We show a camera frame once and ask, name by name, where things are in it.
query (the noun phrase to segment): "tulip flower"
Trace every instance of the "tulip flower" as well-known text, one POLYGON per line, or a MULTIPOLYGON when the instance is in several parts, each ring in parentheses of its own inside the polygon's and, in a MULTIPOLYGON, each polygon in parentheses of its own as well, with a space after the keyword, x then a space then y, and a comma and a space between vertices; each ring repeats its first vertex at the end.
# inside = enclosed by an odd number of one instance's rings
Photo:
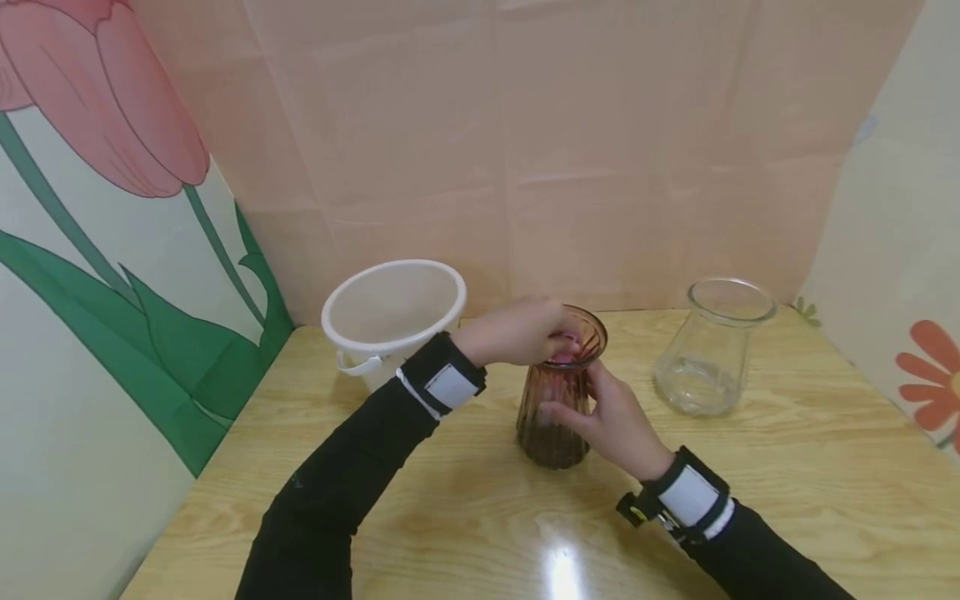
MULTIPOLYGON (((210 166, 200 134, 128 0, 0 0, 0 110, 36 106, 101 176, 144 198, 183 189, 214 253, 263 323, 195 188, 210 166)), ((60 202, 6 115, 0 146, 63 233, 118 293, 122 278, 60 202)))

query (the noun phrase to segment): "wrist strap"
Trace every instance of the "wrist strap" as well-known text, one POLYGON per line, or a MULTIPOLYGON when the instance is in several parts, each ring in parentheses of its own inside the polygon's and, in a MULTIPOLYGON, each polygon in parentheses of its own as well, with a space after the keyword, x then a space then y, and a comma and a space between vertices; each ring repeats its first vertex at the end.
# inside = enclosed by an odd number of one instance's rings
POLYGON ((478 369, 441 331, 407 360, 397 375, 436 417, 448 415, 487 389, 487 370, 478 369))
POLYGON ((660 520, 681 544, 715 538, 732 518, 730 486, 686 446, 656 481, 642 482, 640 494, 628 493, 616 510, 635 527, 660 520))

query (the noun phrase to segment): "pink backdrop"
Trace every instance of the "pink backdrop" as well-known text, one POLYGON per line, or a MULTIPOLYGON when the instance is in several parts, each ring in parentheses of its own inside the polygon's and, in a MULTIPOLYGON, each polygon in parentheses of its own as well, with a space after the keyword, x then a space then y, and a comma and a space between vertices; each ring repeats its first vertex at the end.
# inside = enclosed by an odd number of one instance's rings
POLYGON ((791 300, 923 0, 138 0, 291 313, 425 256, 470 307, 791 300))

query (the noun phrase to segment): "glass vase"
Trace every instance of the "glass vase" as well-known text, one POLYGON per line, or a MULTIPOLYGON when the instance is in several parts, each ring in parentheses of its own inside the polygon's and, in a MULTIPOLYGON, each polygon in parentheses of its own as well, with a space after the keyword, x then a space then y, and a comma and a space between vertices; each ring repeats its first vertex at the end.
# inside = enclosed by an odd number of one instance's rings
POLYGON ((709 277, 687 290, 690 314, 654 367, 654 382, 689 415, 731 410, 747 384, 750 335, 777 313, 777 303, 743 279, 709 277))
POLYGON ((580 351, 557 355, 527 371, 523 400, 516 416, 516 440, 523 452, 546 468, 570 468, 580 463, 590 450, 589 444, 570 429, 554 424, 540 412, 540 404, 562 402, 589 413, 587 366, 607 347, 607 329, 583 308, 567 306, 580 330, 571 332, 580 343, 580 351))

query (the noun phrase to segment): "wood grain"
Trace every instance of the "wood grain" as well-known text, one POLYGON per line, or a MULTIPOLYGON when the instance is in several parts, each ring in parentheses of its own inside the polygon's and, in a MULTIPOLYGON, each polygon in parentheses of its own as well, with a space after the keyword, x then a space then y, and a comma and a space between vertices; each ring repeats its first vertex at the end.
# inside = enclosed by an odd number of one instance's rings
MULTIPOLYGON (((651 368, 684 311, 603 313, 608 367, 669 444, 687 444, 800 551, 860 598, 955 598, 960 477, 829 342, 784 309, 754 337, 731 414, 693 419, 651 368)), ((364 399, 317 327, 298 329, 128 587, 126 599, 232 598, 260 516, 289 474, 364 399)), ((524 369, 407 461, 353 543, 354 597, 721 598, 656 526, 612 509, 636 484, 595 453, 530 463, 514 420, 524 369)))

